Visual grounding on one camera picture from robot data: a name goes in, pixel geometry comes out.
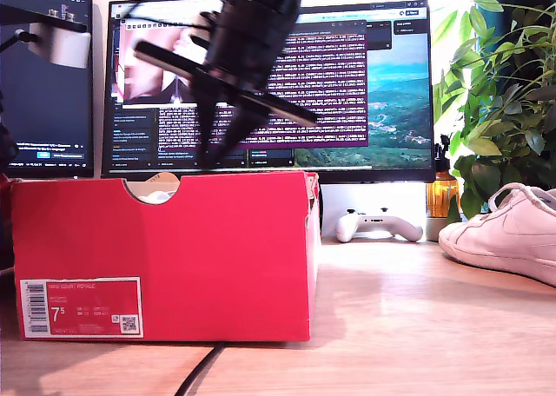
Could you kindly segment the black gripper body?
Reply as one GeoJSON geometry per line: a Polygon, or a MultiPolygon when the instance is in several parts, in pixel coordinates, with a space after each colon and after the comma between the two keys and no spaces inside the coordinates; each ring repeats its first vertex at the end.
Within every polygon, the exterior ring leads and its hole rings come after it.
{"type": "Polygon", "coordinates": [[[275,7],[255,0],[228,1],[215,19],[202,64],[159,47],[137,41],[135,56],[195,84],[218,88],[216,103],[236,106],[257,103],[269,112],[299,125],[314,126],[318,115],[266,91],[268,77],[299,15],[301,2],[292,0],[275,7]]]}

